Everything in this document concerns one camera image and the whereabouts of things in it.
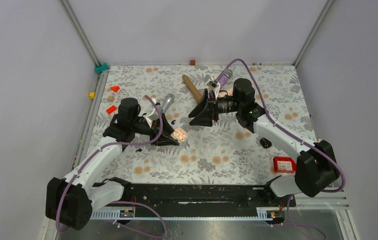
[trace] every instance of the wooden handle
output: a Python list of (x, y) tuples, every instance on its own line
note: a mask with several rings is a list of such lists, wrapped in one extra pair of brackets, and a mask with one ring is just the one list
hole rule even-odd
[(189, 79), (188, 76), (182, 75), (181, 78), (183, 79), (184, 84), (186, 84), (189, 91), (192, 93), (193, 97), (196, 100), (196, 103), (199, 104), (202, 99), (201, 93), (198, 91), (198, 89), (194, 86), (192, 81)]

